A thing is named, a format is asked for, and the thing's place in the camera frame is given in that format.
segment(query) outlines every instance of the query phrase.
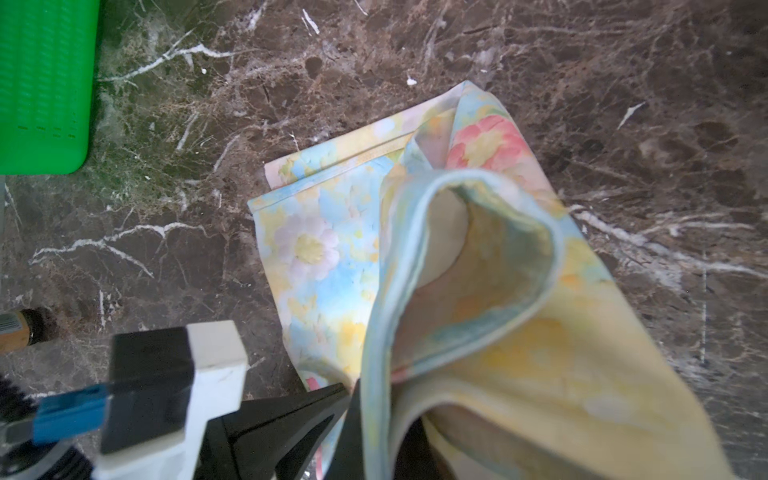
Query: pink flower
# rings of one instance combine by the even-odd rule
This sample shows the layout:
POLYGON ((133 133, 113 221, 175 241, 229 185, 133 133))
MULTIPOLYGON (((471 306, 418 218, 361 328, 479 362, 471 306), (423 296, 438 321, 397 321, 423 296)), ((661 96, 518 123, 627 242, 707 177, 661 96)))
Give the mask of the pink flower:
POLYGON ((275 232, 275 243, 292 280, 322 280, 339 264, 339 236, 322 217, 291 215, 275 232))
POLYGON ((532 156, 511 120, 489 115, 456 132, 445 168, 485 168, 501 172, 532 156))

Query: floral fabric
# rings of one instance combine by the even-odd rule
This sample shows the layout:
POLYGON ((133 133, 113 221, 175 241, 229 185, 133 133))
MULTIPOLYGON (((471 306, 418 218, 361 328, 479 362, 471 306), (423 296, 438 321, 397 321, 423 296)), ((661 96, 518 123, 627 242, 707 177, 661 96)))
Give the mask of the floral fabric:
POLYGON ((730 476, 492 95, 465 82, 266 173, 249 205, 283 340, 312 389, 362 377, 368 480, 418 417, 458 478, 730 476), (445 195, 463 246, 421 285, 445 195))

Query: small bottle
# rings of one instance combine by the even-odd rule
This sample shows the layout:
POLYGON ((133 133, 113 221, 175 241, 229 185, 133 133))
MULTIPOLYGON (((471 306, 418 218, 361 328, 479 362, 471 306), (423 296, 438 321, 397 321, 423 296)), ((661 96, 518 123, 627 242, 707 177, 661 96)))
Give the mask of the small bottle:
POLYGON ((13 352, 40 342, 44 331, 40 310, 0 313, 0 353, 13 352))

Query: marble surface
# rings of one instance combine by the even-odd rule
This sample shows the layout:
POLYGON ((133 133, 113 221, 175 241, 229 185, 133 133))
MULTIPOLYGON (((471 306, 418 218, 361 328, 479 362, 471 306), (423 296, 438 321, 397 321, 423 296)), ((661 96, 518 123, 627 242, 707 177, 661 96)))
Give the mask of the marble surface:
POLYGON ((217 319, 251 355, 247 398, 299 391, 246 206, 263 164, 469 79, 515 117, 734 471, 768 475, 768 4, 114 0, 100 29, 86 164, 6 178, 0 306, 58 319, 0 357, 29 392, 105 379, 115 333, 217 319))

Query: green plastic basket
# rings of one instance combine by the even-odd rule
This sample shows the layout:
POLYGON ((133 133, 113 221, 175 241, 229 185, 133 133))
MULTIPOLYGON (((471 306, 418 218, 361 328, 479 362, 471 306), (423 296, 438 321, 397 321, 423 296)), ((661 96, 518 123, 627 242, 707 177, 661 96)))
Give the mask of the green plastic basket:
POLYGON ((98 0, 0 0, 0 174, 85 161, 98 0))

